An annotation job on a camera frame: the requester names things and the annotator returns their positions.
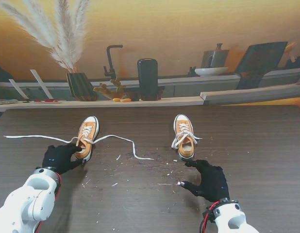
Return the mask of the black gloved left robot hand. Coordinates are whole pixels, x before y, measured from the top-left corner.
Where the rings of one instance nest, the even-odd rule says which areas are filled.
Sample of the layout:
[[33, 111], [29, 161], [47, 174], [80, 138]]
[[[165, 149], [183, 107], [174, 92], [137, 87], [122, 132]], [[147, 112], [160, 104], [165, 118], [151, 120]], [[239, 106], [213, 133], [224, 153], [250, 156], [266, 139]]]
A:
[[54, 145], [48, 146], [42, 161], [42, 167], [62, 175], [83, 164], [83, 159], [71, 160], [72, 155], [81, 150], [81, 147], [77, 147], [73, 143], [57, 147]]

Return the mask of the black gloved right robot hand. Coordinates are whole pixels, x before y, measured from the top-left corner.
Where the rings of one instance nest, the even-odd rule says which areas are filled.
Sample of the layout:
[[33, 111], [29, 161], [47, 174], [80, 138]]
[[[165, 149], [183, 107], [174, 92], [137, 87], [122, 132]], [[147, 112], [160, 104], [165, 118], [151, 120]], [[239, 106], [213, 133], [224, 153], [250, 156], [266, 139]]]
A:
[[195, 185], [189, 181], [178, 182], [178, 186], [190, 191], [196, 197], [203, 197], [209, 202], [229, 199], [227, 180], [220, 166], [213, 166], [206, 160], [190, 160], [187, 167], [194, 167], [200, 173], [201, 183]]

